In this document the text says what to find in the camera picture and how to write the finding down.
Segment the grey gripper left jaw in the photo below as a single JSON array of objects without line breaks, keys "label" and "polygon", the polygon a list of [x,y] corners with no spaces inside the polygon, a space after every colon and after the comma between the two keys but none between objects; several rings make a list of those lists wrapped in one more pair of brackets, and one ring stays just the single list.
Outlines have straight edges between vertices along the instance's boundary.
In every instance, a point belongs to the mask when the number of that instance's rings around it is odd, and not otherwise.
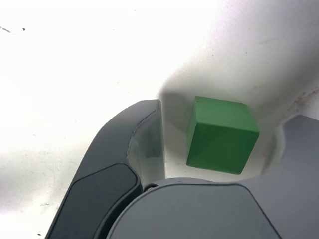
[{"label": "grey gripper left jaw", "polygon": [[161,102],[140,101],[97,133],[46,237],[104,239],[144,186],[164,178]]}]

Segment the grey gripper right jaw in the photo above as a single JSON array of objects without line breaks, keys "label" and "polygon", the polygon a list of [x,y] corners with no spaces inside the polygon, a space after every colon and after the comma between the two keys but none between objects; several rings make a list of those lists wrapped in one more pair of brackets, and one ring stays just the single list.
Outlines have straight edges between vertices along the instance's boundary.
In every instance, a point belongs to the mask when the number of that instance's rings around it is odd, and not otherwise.
[{"label": "grey gripper right jaw", "polygon": [[296,116],[287,148],[266,173],[232,183],[173,178],[130,203],[110,239],[316,239],[319,122]]}]

